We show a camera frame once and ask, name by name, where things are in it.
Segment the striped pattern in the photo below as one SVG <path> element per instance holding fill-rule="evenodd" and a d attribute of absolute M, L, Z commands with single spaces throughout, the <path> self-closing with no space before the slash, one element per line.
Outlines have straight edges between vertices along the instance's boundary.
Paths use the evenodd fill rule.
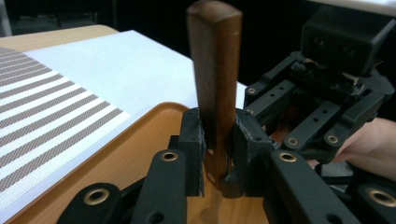
<path fill-rule="evenodd" d="M 45 65 L 0 48 L 0 212 L 129 117 Z"/>

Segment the wooden table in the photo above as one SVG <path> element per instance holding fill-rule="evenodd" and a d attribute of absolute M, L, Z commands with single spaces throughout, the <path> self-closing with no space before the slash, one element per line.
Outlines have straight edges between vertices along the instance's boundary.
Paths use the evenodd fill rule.
<path fill-rule="evenodd" d="M 0 46 L 19 51 L 41 49 L 74 41 L 116 34 L 103 25 L 0 38 Z M 78 191 L 97 182 L 123 189 L 148 171 L 152 156 L 167 147 L 179 132 L 182 105 L 158 105 L 111 141 L 75 171 L 50 188 L 8 223 L 55 223 Z M 224 199 L 205 182 L 204 198 L 188 199 L 188 223 L 268 223 L 262 198 Z"/>

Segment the wooden handle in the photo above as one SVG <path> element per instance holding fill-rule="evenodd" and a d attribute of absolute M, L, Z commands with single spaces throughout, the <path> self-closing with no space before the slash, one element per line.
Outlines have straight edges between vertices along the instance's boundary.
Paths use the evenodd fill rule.
<path fill-rule="evenodd" d="M 242 13 L 219 1 L 198 1 L 187 12 L 207 146 L 205 169 L 219 189 L 219 180 L 231 168 Z"/>

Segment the black mechanical arm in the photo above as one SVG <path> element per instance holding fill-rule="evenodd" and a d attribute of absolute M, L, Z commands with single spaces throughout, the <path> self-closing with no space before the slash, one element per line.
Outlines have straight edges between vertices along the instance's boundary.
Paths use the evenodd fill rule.
<path fill-rule="evenodd" d="M 324 7 L 305 24 L 302 50 L 248 86 L 244 109 L 235 111 L 224 197 L 263 197 L 270 223 L 396 223 L 394 183 L 352 177 L 340 191 L 305 162 L 330 162 L 393 94 L 374 65 L 394 25 L 390 17 L 340 7 Z M 271 135 L 292 107 L 298 119 L 279 144 Z M 124 190 L 88 186 L 59 223 L 185 223 L 187 197 L 204 193 L 204 134 L 199 108 L 186 111 L 180 135 L 154 156 L 147 177 Z"/>

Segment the gray stripe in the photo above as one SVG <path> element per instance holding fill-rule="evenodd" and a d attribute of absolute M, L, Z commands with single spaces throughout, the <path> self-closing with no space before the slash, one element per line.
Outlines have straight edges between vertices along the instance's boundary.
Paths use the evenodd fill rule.
<path fill-rule="evenodd" d="M 24 76 L 33 72 L 37 72 L 43 69 L 49 69 L 48 67 L 46 67 L 44 64 L 40 64 L 38 63 L 35 66 L 31 66 L 31 67 L 23 67 L 22 69 L 18 69 L 18 70 L 12 70 L 8 73 L 4 73 L 4 74 L 0 74 L 0 80 L 7 80 L 10 78 L 14 78 L 14 77 L 19 77 L 19 76 Z"/>
<path fill-rule="evenodd" d="M 18 129 L 17 131 L 13 132 L 13 133 L 9 133 L 6 136 L 0 137 L 0 147 L 5 146 L 6 144 L 15 141 L 16 139 L 25 136 L 28 133 L 33 132 L 34 130 L 37 130 L 51 122 L 53 122 L 56 119 L 59 119 L 69 113 L 71 113 L 72 111 L 75 111 L 76 109 L 82 107 L 83 105 L 97 99 L 98 97 L 95 95 L 90 95 L 84 99 L 81 99 L 59 111 L 56 111 L 53 114 L 50 114 L 46 117 L 44 117 L 43 119 L 39 119 L 27 126 L 24 126 L 21 129 Z"/>
<path fill-rule="evenodd" d="M 11 77 L 11 78 L 5 79 L 3 81 L 0 81 L 0 87 L 6 86 L 6 85 L 10 85 L 12 83 L 16 83 L 16 82 L 19 82 L 19 81 L 24 81 L 24 80 L 29 79 L 31 77 L 38 77 L 38 76 L 44 75 L 44 74 L 46 74 L 46 73 L 48 73 L 50 71 L 51 70 L 49 68 L 43 67 L 43 68 L 38 69 L 36 71 L 30 71 L 28 73 L 21 74 L 20 76 Z"/>
<path fill-rule="evenodd" d="M 60 91 L 62 89 L 65 89 L 65 88 L 73 86 L 73 85 L 74 85 L 73 82 L 68 81 L 68 82 L 62 83 L 61 85 L 58 85 L 58 86 L 49 88 L 47 90 L 38 92 L 36 94 L 27 96 L 25 98 L 22 98 L 20 100 L 14 101 L 14 102 L 11 102 L 9 104 L 1 105 L 0 106 L 0 113 L 6 112 L 6 111 L 8 111 L 10 109 L 16 108 L 16 107 L 21 106 L 21 105 L 26 105 L 27 103 L 30 103 L 30 102 L 32 102 L 34 100 L 40 99 L 40 98 L 42 98 L 44 96 L 50 95 L 51 93 L 54 93 L 56 91 Z"/>
<path fill-rule="evenodd" d="M 77 96 L 77 95 L 83 93 L 84 91 L 85 90 L 82 89 L 82 88 L 76 89 L 75 91 L 70 91 L 67 94 L 62 95 L 60 97 L 57 97 L 57 98 L 55 98 L 53 100 L 50 100 L 50 101 L 48 101 L 48 102 L 46 102 L 46 103 L 44 103 L 42 105 L 35 106 L 35 107 L 31 108 L 31 109 L 23 111 L 23 112 L 21 112 L 19 114 L 16 114 L 16 115 L 12 116 L 12 117 L 9 117 L 8 119 L 3 119 L 3 120 L 0 121 L 0 129 L 5 128 L 8 125 L 16 123 L 16 122 L 18 122 L 18 121 L 20 121 L 22 119 L 27 119 L 27 118 L 29 118 L 29 117 L 31 117 L 31 116 L 33 116 L 33 115 L 45 110 L 45 109 L 48 109 L 48 108 L 50 108 L 52 106 L 55 106 L 55 105 L 57 105 L 57 104 L 59 104 L 59 103 L 61 103 L 63 101 L 66 101 L 66 100 L 68 100 L 68 99 L 70 99 L 70 98 L 72 98 L 74 96 Z"/>
<path fill-rule="evenodd" d="M 38 63 L 36 61 L 31 61 L 29 63 L 24 63 L 24 64 L 14 64 L 13 66 L 10 67 L 3 67 L 0 68 L 0 74 L 8 74 L 11 73 L 13 71 L 20 71 L 22 69 L 35 69 L 38 65 L 42 65 L 41 63 Z"/>
<path fill-rule="evenodd" d="M 17 52 L 15 50 L 4 50 L 0 52 L 0 60 L 3 60 L 5 58 L 8 58 L 9 56 L 14 56 L 14 55 L 24 55 L 21 54 L 20 52 Z"/>
<path fill-rule="evenodd" d="M 16 51 L 13 49 L 6 49 L 6 48 L 0 47 L 0 53 L 4 53 L 4 52 L 16 52 Z"/>
<path fill-rule="evenodd" d="M 34 89 L 36 87 L 48 84 L 48 83 L 50 83 L 52 81 L 55 81 L 55 80 L 58 80 L 58 79 L 61 79 L 61 78 L 62 78 L 62 76 L 58 74 L 58 75 L 53 76 L 53 77 L 47 77 L 47 78 L 38 80 L 36 82 L 29 83 L 27 85 L 15 88 L 13 90 L 1 92 L 0 93 L 0 99 L 6 99 L 7 97 L 10 97 L 12 95 L 15 95 L 15 94 L 18 94 L 18 93 L 21 93 L 21 92 L 24 92 L 24 91 L 29 91 L 31 89 Z"/>
<path fill-rule="evenodd" d="M 29 62 L 33 62 L 33 61 L 34 60 L 31 59 L 31 58 L 23 57 L 23 58 L 19 58 L 19 59 L 15 59 L 15 60 L 12 60 L 12 61 L 7 61 L 7 62 L 0 61 L 0 64 L 1 64 L 2 67 L 9 67 L 9 66 L 12 66 L 12 65 L 15 65 L 15 64 L 21 64 L 21 63 L 25 64 L 25 63 L 29 63 Z"/>
<path fill-rule="evenodd" d="M 22 178 L 26 177 L 30 173 L 32 173 L 35 169 L 40 167 L 41 165 L 45 164 L 46 162 L 52 160 L 62 152 L 66 151 L 68 148 L 79 142 L 81 139 L 85 138 L 86 136 L 90 135 L 104 124 L 108 123 L 112 119 L 114 119 L 121 111 L 119 109 L 115 109 L 108 113 L 106 116 L 102 117 L 101 119 L 97 120 L 92 125 L 88 126 L 84 130 L 79 133 L 76 133 L 69 139 L 63 141 L 56 147 L 48 150 L 47 152 L 41 154 L 39 157 L 35 158 L 32 161 L 29 161 L 25 165 L 23 165 L 20 169 L 16 170 L 12 174 L 4 177 L 0 180 L 0 193 L 4 190 L 8 189 L 15 183 L 17 183 Z"/>
<path fill-rule="evenodd" d="M 9 164 L 12 161 L 15 161 L 17 158 L 23 156 L 24 154 L 30 152 L 31 150 L 35 149 L 36 147 L 39 147 L 52 138 L 58 136 L 61 133 L 66 132 L 67 130 L 73 128 L 74 126 L 78 125 L 85 119 L 89 118 L 90 116 L 96 114 L 97 112 L 101 111 L 102 109 L 106 108 L 110 104 L 108 102 L 102 102 L 101 104 L 91 108 L 90 110 L 78 115 L 77 117 L 70 119 L 66 123 L 63 123 L 62 125 L 58 126 L 55 129 L 52 129 L 51 131 L 44 133 L 43 135 L 37 137 L 36 139 L 26 143 L 25 145 L 18 147 L 17 149 L 9 152 L 7 155 L 3 156 L 0 158 L 0 168 L 3 166 Z"/>

